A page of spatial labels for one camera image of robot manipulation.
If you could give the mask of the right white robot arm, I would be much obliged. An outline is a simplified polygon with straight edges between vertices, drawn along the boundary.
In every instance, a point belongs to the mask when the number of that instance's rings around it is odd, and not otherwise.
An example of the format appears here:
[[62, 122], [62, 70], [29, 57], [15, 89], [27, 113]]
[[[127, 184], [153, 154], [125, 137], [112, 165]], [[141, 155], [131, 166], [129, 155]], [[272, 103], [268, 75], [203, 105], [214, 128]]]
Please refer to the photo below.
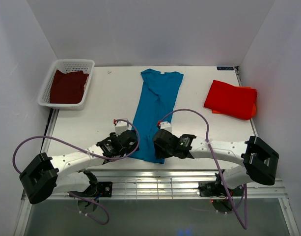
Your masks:
[[266, 186], [275, 183], [279, 154], [257, 136], [238, 142], [207, 141], [193, 134], [177, 137], [172, 134], [171, 124], [164, 121], [154, 135], [153, 144], [157, 159], [209, 158], [236, 164], [217, 176], [215, 190], [220, 195], [250, 182]]

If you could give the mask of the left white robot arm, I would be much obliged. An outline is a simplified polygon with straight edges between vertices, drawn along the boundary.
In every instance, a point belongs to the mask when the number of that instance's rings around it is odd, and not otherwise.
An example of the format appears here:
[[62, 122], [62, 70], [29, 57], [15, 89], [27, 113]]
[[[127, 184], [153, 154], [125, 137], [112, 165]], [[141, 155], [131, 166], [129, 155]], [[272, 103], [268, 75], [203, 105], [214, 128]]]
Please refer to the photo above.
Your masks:
[[114, 132], [88, 148], [80, 148], [51, 137], [76, 151], [61, 156], [38, 154], [20, 172], [19, 179], [31, 204], [38, 204], [52, 194], [93, 198], [102, 187], [89, 168], [129, 157], [139, 149], [138, 130], [126, 119], [114, 121]]

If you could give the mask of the blue t shirt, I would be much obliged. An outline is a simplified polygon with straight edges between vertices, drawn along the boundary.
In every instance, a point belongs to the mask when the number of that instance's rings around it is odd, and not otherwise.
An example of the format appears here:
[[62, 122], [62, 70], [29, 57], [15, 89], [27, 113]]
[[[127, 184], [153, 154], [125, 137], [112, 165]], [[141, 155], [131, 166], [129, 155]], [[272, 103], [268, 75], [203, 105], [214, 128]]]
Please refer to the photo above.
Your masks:
[[143, 85], [133, 120], [140, 135], [139, 150], [130, 157], [163, 164], [164, 159], [155, 157], [153, 137], [158, 131], [158, 121], [173, 111], [184, 75], [176, 71], [161, 73], [149, 68], [141, 72], [141, 77]]

